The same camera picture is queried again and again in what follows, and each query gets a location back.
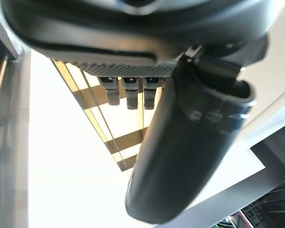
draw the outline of ceiling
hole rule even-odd
[[[128,110],[121,78],[118,80],[120,104],[113,106],[109,105],[106,91],[96,76],[81,71],[70,63],[53,63],[121,171],[132,168],[156,110],[162,88],[157,88],[154,109],[145,110],[143,84],[140,79],[138,108]]]

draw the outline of black cylindrical handle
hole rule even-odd
[[[253,101],[248,83],[213,85],[181,59],[141,145],[125,199],[128,214],[157,224],[181,213],[223,159]]]

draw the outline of ridged surface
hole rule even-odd
[[[131,66],[117,64],[71,63],[87,73],[97,77],[169,77],[175,68],[174,64],[156,66]]]

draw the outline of white wall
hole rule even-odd
[[[239,77],[256,89],[257,104],[245,125],[259,116],[285,93],[285,7],[277,22],[269,30],[270,47],[264,61],[248,66]]]

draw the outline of black plastic housing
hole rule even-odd
[[[209,0],[144,16],[100,8],[93,0],[1,2],[23,41],[48,57],[86,67],[152,66],[174,61],[190,46],[246,43],[264,36],[274,19],[271,0]]]
[[[157,224],[181,213],[223,159],[253,103],[248,83],[213,83],[183,57],[142,142],[125,199],[128,214]]]

